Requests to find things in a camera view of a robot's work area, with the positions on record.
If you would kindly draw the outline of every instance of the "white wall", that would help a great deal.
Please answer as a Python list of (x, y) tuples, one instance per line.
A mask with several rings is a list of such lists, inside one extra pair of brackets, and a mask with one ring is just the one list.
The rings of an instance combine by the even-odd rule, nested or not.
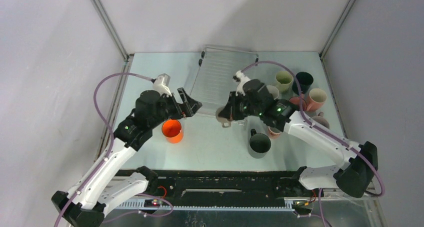
[[(99, 146), (94, 88), (123, 60), (90, 0), (0, 5), (0, 225), (53, 226), (50, 198), (82, 177)], [(103, 112), (116, 84), (101, 89)]]
[(102, 0), (129, 53), (320, 51), (348, 0)]
[(378, 147), (389, 226), (423, 226), (424, 1), (358, 0), (326, 67), (350, 138)]

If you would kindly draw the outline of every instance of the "light blue table surface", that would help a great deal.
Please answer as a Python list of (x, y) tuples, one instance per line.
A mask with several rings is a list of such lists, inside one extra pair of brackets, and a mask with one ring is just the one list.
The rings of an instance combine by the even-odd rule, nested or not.
[[(199, 52), (136, 53), (130, 72), (151, 78), (167, 73), (171, 76), (169, 88), (173, 93), (178, 95), (177, 88), (180, 87), (184, 87), (189, 93), (199, 70), (200, 56)], [(324, 112), (330, 129), (342, 135), (318, 53), (260, 52), (259, 60), (279, 62), (295, 73), (309, 72), (314, 77), (311, 89), (321, 88), (328, 95), (326, 103), (319, 111)], [(275, 84), (275, 74), (280, 70), (279, 66), (262, 64), (248, 70), (246, 75), (267, 84)], [(116, 123), (124, 120), (130, 113), (140, 93), (150, 89), (151, 82), (128, 77)], [(181, 102), (179, 96), (176, 96), (176, 100)], [(230, 128), (222, 128), (215, 118), (201, 115), (184, 119), (182, 124), (184, 138), (180, 143), (167, 142), (160, 125), (153, 130), (153, 137), (122, 168), (147, 166), (150, 169), (192, 171), (295, 171), (301, 166), (323, 167), (334, 164), (323, 152), (286, 133), (271, 140), (271, 149), (265, 157), (254, 159), (248, 153), (248, 130), (245, 125), (232, 124)]]

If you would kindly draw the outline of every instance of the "gray wall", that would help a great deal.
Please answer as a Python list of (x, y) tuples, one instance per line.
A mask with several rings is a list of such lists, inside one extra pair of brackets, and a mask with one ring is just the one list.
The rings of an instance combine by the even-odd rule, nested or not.
[(325, 58), (351, 139), (378, 147), (389, 226), (422, 226), (424, 0), (358, 0)]
[[(0, 0), (0, 8), (0, 226), (51, 227), (50, 198), (96, 156), (104, 124), (94, 88), (123, 60), (90, 0)], [(104, 113), (116, 84), (99, 91)]]

